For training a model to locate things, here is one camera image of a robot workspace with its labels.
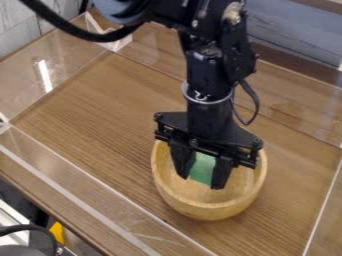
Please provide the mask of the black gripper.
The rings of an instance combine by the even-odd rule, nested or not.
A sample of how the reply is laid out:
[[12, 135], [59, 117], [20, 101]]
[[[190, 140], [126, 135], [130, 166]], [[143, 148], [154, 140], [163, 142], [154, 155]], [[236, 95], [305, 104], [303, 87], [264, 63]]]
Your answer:
[[230, 101], [188, 102], [184, 112], [156, 112], [155, 138], [167, 143], [178, 175], [187, 179], [196, 153], [215, 158], [211, 188], [224, 188], [232, 168], [255, 168], [262, 139], [234, 120]]

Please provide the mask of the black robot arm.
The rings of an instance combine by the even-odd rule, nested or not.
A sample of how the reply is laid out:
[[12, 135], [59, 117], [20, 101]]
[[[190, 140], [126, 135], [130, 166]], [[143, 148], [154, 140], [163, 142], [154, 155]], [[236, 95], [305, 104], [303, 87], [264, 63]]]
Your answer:
[[155, 114], [155, 138], [170, 146], [175, 171], [187, 178], [196, 154], [215, 159], [210, 186], [222, 189], [239, 166], [256, 166], [263, 141], [243, 129], [248, 124], [234, 106], [235, 88], [255, 96], [246, 78], [256, 71], [258, 55], [247, 35], [243, 0], [92, 0], [119, 29], [88, 32], [67, 21], [41, 0], [19, 0], [49, 24], [75, 37], [115, 42], [155, 22], [178, 32], [186, 57], [184, 112]]

